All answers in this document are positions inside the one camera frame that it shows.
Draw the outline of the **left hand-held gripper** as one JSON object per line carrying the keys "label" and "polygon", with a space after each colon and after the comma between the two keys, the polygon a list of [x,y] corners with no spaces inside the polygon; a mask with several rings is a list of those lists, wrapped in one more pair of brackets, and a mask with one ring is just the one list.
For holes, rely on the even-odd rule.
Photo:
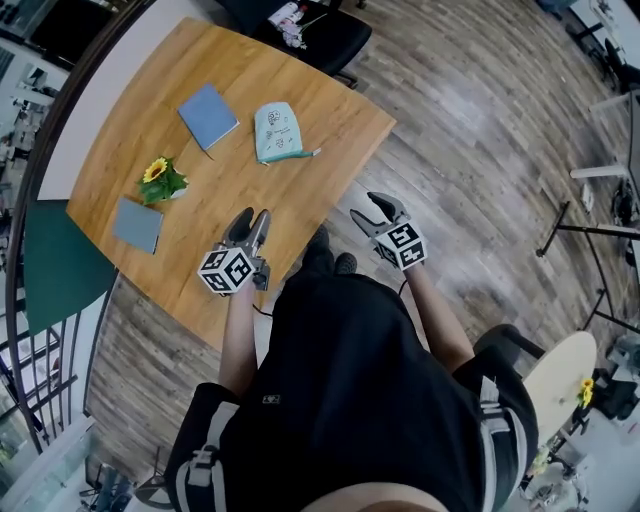
{"label": "left hand-held gripper", "polygon": [[[268,236],[271,214],[262,210],[253,225],[254,209],[241,211],[226,228],[222,244],[235,246],[247,238],[251,247],[261,247]],[[197,270],[198,277],[207,288],[218,295],[228,296],[238,292],[247,282],[253,282],[258,291],[268,288],[270,267],[259,255],[250,256],[240,247],[217,246],[207,252]]]}

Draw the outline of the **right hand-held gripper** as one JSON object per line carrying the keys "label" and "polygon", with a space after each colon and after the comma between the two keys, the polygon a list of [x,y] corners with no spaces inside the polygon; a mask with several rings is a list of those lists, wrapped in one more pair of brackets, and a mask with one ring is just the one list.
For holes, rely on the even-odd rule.
{"label": "right hand-held gripper", "polygon": [[405,206],[382,192],[368,192],[369,199],[389,222],[374,223],[362,212],[350,210],[354,223],[373,240],[374,251],[394,268],[405,271],[427,258],[426,242]]}

